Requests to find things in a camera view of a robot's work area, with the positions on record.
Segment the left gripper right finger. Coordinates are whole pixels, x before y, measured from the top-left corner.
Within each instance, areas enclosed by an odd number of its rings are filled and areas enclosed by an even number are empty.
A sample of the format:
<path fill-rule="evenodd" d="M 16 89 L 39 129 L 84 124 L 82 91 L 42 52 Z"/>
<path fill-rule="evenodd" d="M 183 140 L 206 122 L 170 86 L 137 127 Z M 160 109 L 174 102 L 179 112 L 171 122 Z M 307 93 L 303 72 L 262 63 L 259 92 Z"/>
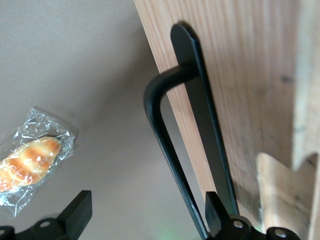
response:
<path fill-rule="evenodd" d="M 298 240 L 300 237 L 283 227 L 270 227 L 266 233 L 256 230 L 240 215 L 229 215 L 214 191 L 206 192 L 205 219 L 211 240 Z"/>

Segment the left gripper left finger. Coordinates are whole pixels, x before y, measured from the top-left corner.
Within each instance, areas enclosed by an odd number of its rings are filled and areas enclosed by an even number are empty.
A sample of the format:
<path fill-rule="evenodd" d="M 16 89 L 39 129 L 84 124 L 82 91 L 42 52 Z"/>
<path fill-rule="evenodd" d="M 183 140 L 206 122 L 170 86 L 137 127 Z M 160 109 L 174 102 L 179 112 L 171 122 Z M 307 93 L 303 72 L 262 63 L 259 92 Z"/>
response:
<path fill-rule="evenodd" d="M 45 218 L 17 233 L 16 240 L 77 240 L 92 218 L 92 192 L 82 190 L 56 218 Z"/>

